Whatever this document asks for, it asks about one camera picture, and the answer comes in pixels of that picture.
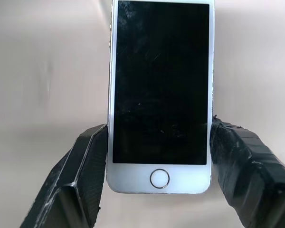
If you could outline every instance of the phone side button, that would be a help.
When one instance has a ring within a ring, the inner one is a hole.
[[[150,183],[157,189],[163,189],[168,186],[170,176],[166,170],[156,169],[150,175]]]

